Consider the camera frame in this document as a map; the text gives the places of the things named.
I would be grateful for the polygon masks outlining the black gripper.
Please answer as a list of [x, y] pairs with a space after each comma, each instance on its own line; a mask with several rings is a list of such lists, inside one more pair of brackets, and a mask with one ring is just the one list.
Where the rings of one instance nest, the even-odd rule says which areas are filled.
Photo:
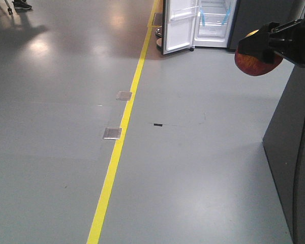
[[262, 63], [273, 64], [275, 53], [305, 68], [305, 13], [303, 19], [280, 26], [277, 22], [267, 23], [238, 43], [237, 58], [240, 63], [255, 58]]

